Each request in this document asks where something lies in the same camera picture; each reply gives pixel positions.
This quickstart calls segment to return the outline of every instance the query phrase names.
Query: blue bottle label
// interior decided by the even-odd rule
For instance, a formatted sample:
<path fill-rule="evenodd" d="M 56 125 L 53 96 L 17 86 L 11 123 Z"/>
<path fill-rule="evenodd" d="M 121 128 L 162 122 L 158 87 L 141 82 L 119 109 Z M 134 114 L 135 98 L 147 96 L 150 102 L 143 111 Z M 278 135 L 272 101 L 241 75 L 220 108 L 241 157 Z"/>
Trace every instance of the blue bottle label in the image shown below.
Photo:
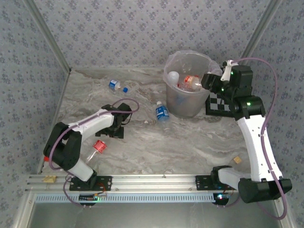
<path fill-rule="evenodd" d="M 115 85 L 116 85 L 117 81 L 116 80 L 111 80 L 110 83 L 109 83 L 109 87 L 112 89 L 112 90 L 115 90 Z"/>
<path fill-rule="evenodd" d="M 167 116 L 169 117 L 168 110 L 165 106 L 156 108 L 156 117 L 159 120 L 160 118 Z"/>

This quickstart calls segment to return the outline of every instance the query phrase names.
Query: wall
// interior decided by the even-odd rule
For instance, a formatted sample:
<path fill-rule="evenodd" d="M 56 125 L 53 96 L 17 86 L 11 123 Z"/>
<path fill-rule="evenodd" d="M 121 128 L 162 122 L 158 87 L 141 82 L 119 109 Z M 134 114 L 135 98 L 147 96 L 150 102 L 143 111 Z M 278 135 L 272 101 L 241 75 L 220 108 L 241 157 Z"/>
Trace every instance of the wall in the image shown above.
<path fill-rule="evenodd" d="M 278 100 L 268 134 L 281 171 L 292 180 L 288 196 L 299 227 L 304 227 L 303 25 L 303 1 L 284 1 L 253 53 L 267 59 L 278 73 Z M 272 73 L 264 64 L 250 65 L 255 73 L 254 94 L 261 96 L 268 108 L 273 96 Z"/>
<path fill-rule="evenodd" d="M 71 67 L 163 66 L 192 49 L 241 56 L 269 1 L 35 0 Z"/>
<path fill-rule="evenodd" d="M 0 1 L 0 227 L 35 173 L 66 74 L 22 1 Z"/>

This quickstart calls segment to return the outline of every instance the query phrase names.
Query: small wooden block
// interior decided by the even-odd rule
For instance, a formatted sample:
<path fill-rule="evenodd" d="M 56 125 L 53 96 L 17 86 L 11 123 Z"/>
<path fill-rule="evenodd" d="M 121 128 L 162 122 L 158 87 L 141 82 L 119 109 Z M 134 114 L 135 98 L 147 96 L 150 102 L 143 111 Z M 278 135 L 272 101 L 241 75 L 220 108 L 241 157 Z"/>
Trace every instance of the small wooden block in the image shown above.
<path fill-rule="evenodd" d="M 46 176 L 42 181 L 44 183 L 55 183 L 56 176 Z"/>
<path fill-rule="evenodd" d="M 233 160 L 235 161 L 236 164 L 239 164 L 239 163 L 242 162 L 242 159 L 240 157 L 238 157 L 238 156 L 235 157 Z"/>

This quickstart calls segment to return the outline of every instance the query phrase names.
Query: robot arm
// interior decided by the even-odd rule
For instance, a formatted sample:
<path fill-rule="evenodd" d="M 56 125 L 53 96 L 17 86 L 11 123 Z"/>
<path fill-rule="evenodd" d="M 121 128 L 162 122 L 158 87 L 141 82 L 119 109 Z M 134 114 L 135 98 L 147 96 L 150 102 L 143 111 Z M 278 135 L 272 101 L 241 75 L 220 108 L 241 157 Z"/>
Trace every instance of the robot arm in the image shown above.
<path fill-rule="evenodd" d="M 120 111 L 127 111 L 128 113 L 118 113 Z M 122 127 L 122 122 L 128 118 L 131 111 L 131 108 L 125 103 L 122 103 L 118 108 L 107 104 L 95 114 L 81 121 L 69 124 L 59 122 L 54 126 L 43 154 L 49 157 L 56 140 L 62 132 L 76 125 L 57 144 L 52 161 L 63 170 L 85 182 L 88 189 L 91 189 L 95 185 L 97 174 L 80 159 L 82 142 L 93 134 L 96 136 L 105 134 L 110 137 L 123 138 L 124 128 Z"/>
<path fill-rule="evenodd" d="M 221 182 L 238 190 L 245 203 L 275 200 L 280 197 L 278 187 L 269 171 L 261 145 L 261 128 L 265 121 L 262 100 L 251 95 L 253 72 L 249 66 L 224 64 L 222 77 L 205 74 L 202 86 L 221 97 L 229 104 L 229 109 L 238 123 L 245 138 L 251 173 L 240 173 L 229 166 L 215 167 L 211 172 L 213 182 Z M 275 161 L 267 131 L 264 132 L 265 147 L 272 170 L 280 179 L 284 193 L 292 188 L 289 179 L 283 179 Z"/>

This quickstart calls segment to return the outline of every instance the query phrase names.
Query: marble surface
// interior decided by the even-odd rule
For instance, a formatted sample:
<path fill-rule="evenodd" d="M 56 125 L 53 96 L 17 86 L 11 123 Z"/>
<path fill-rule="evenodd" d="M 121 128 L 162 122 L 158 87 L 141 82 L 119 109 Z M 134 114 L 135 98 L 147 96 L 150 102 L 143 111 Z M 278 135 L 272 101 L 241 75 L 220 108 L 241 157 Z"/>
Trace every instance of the marble surface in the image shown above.
<path fill-rule="evenodd" d="M 127 94 L 113 92 L 111 79 L 127 86 Z M 71 123 L 95 113 L 105 104 L 123 97 L 135 98 L 140 110 L 124 129 L 124 139 L 89 137 L 81 147 L 85 159 L 96 140 L 107 148 L 88 163 L 98 174 L 184 174 L 210 173 L 212 167 L 232 165 L 250 172 L 249 157 L 240 128 L 232 118 L 206 116 L 205 109 L 192 119 L 171 115 L 173 132 L 164 135 L 157 125 L 156 102 L 166 102 L 166 86 L 159 68 L 72 70 L 59 112 L 58 121 Z M 127 104 L 132 109 L 136 105 Z M 236 164 L 233 158 L 242 159 Z M 52 170 L 46 163 L 44 173 Z"/>

